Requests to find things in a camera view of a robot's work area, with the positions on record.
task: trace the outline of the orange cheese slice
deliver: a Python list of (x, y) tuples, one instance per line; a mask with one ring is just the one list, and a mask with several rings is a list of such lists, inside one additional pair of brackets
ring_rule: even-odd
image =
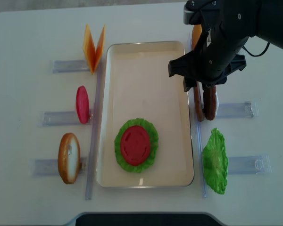
[(91, 74), (93, 74), (96, 71), (100, 62), (100, 58), (103, 55), (104, 43), (105, 43), (105, 31), (106, 31), (106, 25), (104, 25), (102, 29), (98, 41), (98, 45), (95, 49), (89, 25), (86, 24), (84, 42), (83, 42), (83, 52), (85, 54)]

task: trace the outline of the green lettuce leaf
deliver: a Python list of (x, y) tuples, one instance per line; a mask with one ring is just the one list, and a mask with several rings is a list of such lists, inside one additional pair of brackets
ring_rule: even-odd
[[(150, 154), (148, 158), (138, 166), (132, 166), (126, 162), (121, 154), (121, 139), (123, 133), (131, 126), (142, 126), (148, 133), (150, 138)], [(114, 140), (114, 151), (117, 158), (117, 163), (126, 171), (133, 173), (141, 173), (145, 169), (153, 165), (156, 151), (158, 149), (158, 133), (151, 122), (148, 122), (145, 119), (132, 119), (127, 121), (119, 130), (115, 140)]]
[(211, 133), (208, 144), (202, 152), (204, 178), (215, 192), (224, 194), (228, 167), (225, 138), (217, 128), (213, 129)]

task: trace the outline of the white table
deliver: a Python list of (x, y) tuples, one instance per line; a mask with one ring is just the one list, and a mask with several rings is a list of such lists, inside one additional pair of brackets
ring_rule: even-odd
[[(228, 156), (267, 153), (273, 172), (229, 176), (225, 195), (202, 197), (198, 156), (195, 178), (183, 188), (93, 188), (85, 201), (86, 177), (72, 186), (59, 177), (32, 178), (31, 159), (56, 158), (62, 135), (78, 136), (82, 155), (90, 148), (92, 126), (36, 127), (39, 111), (73, 110), (84, 84), (90, 99), (95, 76), (52, 74), (50, 60), (84, 59), (86, 23), (98, 39), (106, 24), (107, 48), (115, 43), (178, 40), (189, 50), (191, 26), (183, 24), (184, 3), (71, 8), (0, 13), (0, 225), (62, 225), (88, 212), (205, 212), (227, 225), (283, 225), (283, 50), (271, 46), (218, 86), (221, 103), (257, 101), (255, 119), (215, 120), (202, 126), (203, 145), (218, 127)], [(258, 53), (265, 42), (247, 47)]]

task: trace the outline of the red tomato slice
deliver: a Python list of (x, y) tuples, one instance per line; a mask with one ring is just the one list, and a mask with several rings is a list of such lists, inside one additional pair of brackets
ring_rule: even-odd
[(129, 127), (121, 138), (121, 154), (132, 166), (142, 164), (150, 154), (150, 138), (141, 126)]
[(76, 93), (76, 112), (82, 124), (89, 121), (89, 99), (85, 86), (80, 86)]

